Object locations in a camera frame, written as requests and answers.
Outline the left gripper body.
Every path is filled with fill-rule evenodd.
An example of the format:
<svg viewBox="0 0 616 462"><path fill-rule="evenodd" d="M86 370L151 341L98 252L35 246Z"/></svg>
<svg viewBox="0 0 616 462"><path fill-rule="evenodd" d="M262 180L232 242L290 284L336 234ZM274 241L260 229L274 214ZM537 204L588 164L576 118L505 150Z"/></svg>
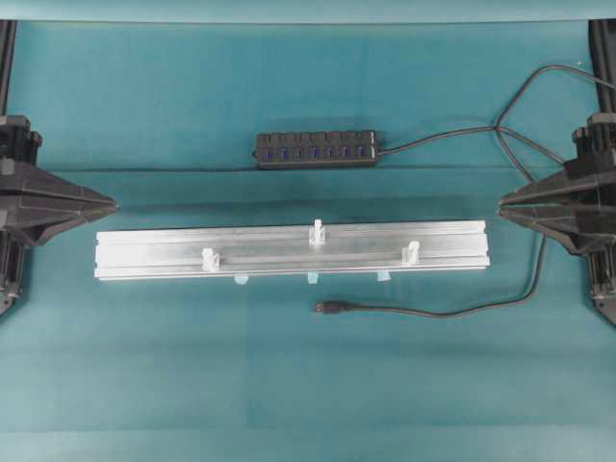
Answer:
<svg viewBox="0 0 616 462"><path fill-rule="evenodd" d="M30 121L23 115L1 117L1 160L11 159L35 166L42 137L31 130ZM1 297L19 298L26 248L10 233L1 229Z"/></svg>

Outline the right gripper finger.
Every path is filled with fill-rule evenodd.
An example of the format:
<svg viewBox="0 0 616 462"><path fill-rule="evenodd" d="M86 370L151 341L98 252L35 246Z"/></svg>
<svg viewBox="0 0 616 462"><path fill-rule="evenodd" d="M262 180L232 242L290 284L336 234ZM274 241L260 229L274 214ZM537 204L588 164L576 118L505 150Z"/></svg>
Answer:
<svg viewBox="0 0 616 462"><path fill-rule="evenodd" d="M615 164L568 161L564 168L500 199L501 211L520 207L566 206L615 211Z"/></svg>
<svg viewBox="0 0 616 462"><path fill-rule="evenodd" d="M499 215L560 243L570 254L615 245L615 213L567 206L500 207Z"/></svg>

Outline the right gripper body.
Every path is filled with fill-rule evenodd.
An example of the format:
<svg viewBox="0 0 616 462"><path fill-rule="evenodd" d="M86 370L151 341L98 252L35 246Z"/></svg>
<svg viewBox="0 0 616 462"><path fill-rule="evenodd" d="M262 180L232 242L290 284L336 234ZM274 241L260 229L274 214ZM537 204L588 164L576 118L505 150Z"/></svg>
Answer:
<svg viewBox="0 0 616 462"><path fill-rule="evenodd" d="M589 247L591 295L597 308L615 306L615 115L594 114L576 136L580 170L595 181L580 197L579 230Z"/></svg>

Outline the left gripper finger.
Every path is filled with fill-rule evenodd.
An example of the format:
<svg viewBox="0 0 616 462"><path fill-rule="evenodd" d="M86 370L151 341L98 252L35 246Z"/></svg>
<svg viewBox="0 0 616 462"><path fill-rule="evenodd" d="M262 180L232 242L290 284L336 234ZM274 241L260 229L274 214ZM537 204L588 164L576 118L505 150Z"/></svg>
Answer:
<svg viewBox="0 0 616 462"><path fill-rule="evenodd" d="M27 246L42 246L57 235L114 214L117 205L85 205L76 210L17 207L1 210L1 229Z"/></svg>
<svg viewBox="0 0 616 462"><path fill-rule="evenodd" d="M117 205L112 198L102 193L73 184L35 166L15 166L9 173L2 172L1 190L91 204Z"/></svg>

